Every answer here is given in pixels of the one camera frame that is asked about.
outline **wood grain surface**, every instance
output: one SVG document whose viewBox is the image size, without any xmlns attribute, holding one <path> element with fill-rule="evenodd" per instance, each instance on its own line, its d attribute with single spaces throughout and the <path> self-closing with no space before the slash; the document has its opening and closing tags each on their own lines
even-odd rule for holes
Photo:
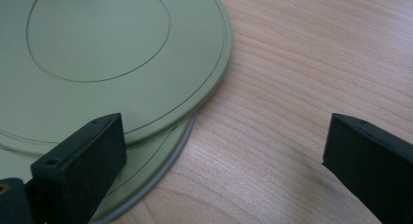
<svg viewBox="0 0 413 224">
<path fill-rule="evenodd" d="M 321 165 L 331 114 L 413 143 L 413 0 L 221 0 L 227 74 L 167 176 L 113 223 L 379 223 Z"/>
</svg>

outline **stacked plate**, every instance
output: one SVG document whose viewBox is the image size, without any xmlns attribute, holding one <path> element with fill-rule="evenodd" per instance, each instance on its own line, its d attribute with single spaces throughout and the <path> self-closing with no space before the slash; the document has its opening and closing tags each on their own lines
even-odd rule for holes
<svg viewBox="0 0 413 224">
<path fill-rule="evenodd" d="M 0 0 L 0 177 L 123 115 L 128 164 L 95 214 L 142 198 L 182 150 L 232 46 L 219 0 Z"/>
</svg>

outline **wooden table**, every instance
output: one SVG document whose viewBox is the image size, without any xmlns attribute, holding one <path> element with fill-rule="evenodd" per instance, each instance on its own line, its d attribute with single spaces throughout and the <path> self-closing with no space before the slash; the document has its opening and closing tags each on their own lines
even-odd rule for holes
<svg viewBox="0 0 413 224">
<path fill-rule="evenodd" d="M 177 163 L 113 223 L 379 223 L 321 165 L 331 113 L 413 143 L 413 0 L 222 0 L 234 49 Z"/>
</svg>

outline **light brown tabletop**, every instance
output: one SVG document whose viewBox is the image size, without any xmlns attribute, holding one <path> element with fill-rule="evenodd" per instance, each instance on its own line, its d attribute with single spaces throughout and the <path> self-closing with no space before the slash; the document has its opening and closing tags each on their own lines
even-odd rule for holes
<svg viewBox="0 0 413 224">
<path fill-rule="evenodd" d="M 222 84 L 169 173 L 113 223 L 379 223 L 322 153 L 332 113 L 413 143 L 413 0 L 222 2 Z"/>
</svg>

